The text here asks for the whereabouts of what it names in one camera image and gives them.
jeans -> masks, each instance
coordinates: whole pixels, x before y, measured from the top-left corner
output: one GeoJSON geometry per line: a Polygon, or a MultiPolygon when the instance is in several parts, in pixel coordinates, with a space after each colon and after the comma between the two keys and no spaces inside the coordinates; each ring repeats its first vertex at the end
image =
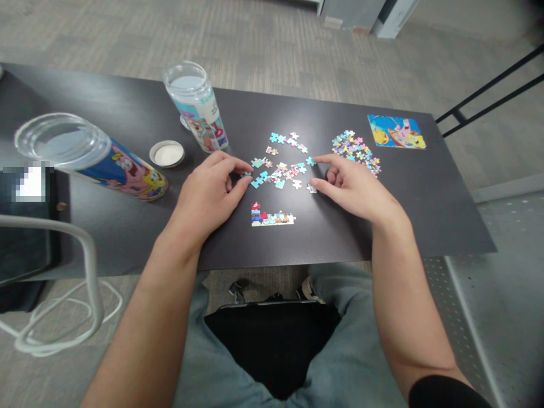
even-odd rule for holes
{"type": "Polygon", "coordinates": [[[174,406],[406,407],[378,337],[370,273],[341,263],[309,268],[314,292],[342,320],[286,401],[255,382],[206,326],[207,276],[197,275],[174,406]]]}

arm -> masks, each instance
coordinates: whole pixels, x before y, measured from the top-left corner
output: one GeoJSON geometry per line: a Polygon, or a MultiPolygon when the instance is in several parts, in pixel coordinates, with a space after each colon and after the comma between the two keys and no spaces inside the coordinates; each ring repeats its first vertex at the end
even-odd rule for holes
{"type": "Polygon", "coordinates": [[[469,384],[459,370],[431,296],[410,219],[397,200],[360,164],[326,155],[327,180],[317,190],[372,223],[373,297],[385,356],[404,398],[422,377],[438,374],[469,384]]]}
{"type": "Polygon", "coordinates": [[[231,215],[251,181],[244,177],[233,188],[229,174],[252,170],[216,152],[187,178],[83,407],[172,406],[202,244],[231,215]]]}

puzzle tube container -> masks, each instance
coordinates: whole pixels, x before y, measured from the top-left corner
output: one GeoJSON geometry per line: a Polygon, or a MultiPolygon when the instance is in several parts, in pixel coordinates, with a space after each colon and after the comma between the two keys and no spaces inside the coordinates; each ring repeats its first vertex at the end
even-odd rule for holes
{"type": "Polygon", "coordinates": [[[31,119],[15,132],[14,142],[26,157],[50,162],[55,169],[142,201],[156,200],[168,190],[163,174],[73,114],[50,113],[31,119]]]}
{"type": "Polygon", "coordinates": [[[190,61],[172,65],[164,70],[163,82],[201,149],[206,153],[226,149],[227,133],[204,68],[190,61]]]}

black tabletop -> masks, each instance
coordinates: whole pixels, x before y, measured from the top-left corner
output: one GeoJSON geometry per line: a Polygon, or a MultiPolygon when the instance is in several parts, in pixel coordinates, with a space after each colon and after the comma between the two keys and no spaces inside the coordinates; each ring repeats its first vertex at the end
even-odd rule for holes
{"type": "MultiPolygon", "coordinates": [[[[61,219],[83,227],[95,239],[99,275],[140,273],[157,235],[174,208],[187,175],[205,158],[193,136],[180,124],[179,113],[161,82],[5,64],[0,81],[0,160],[22,163],[13,135],[26,120],[44,113],[70,112],[103,129],[144,160],[153,144],[179,141],[183,163],[162,169],[170,189],[156,202],[145,203],[124,194],[69,177],[59,192],[69,209],[61,219]]],[[[308,156],[332,152],[332,139],[353,130],[380,158],[379,179],[408,213],[423,257],[476,254],[495,246],[431,115],[401,110],[215,89],[230,146],[227,152],[246,161],[268,156],[275,165],[289,166],[308,156]],[[377,147],[368,114],[415,119],[426,150],[377,147]],[[272,132],[297,132],[308,154],[287,144],[271,144],[272,132]],[[266,155],[267,146],[278,149],[266,155]]],[[[343,211],[322,194],[310,194],[306,184],[322,177],[327,166],[307,166],[299,175],[303,188],[286,182],[252,186],[238,208],[206,241],[199,269],[317,264],[368,260],[372,234],[365,220],[343,211]],[[251,205],[258,201],[267,213],[293,213],[294,225],[252,227],[251,205]]],[[[270,170],[265,167],[257,173],[270,170]]],[[[62,240],[63,261],[37,279],[82,276],[82,252],[71,238],[62,240]]]]}

black sleeve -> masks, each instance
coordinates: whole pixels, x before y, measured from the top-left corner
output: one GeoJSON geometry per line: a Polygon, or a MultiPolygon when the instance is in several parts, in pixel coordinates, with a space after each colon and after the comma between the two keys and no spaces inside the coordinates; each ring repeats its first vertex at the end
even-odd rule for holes
{"type": "Polygon", "coordinates": [[[410,390],[408,404],[410,408],[491,408],[491,405],[468,385],[438,375],[418,380],[410,390]]]}

